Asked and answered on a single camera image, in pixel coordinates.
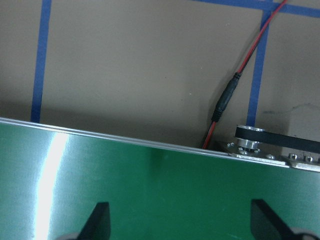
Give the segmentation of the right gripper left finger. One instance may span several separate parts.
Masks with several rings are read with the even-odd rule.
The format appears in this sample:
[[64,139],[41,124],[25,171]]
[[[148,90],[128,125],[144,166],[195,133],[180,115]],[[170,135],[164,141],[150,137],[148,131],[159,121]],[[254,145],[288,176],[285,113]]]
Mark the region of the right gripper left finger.
[[98,202],[81,232],[78,240],[109,240],[111,237],[110,205]]

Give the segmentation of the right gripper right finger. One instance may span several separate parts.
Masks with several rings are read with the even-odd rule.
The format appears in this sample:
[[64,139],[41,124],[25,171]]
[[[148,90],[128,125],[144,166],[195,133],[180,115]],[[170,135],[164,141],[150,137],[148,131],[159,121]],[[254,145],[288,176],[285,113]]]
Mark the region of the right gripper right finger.
[[255,240],[297,240],[296,234],[263,199],[252,199],[250,231]]

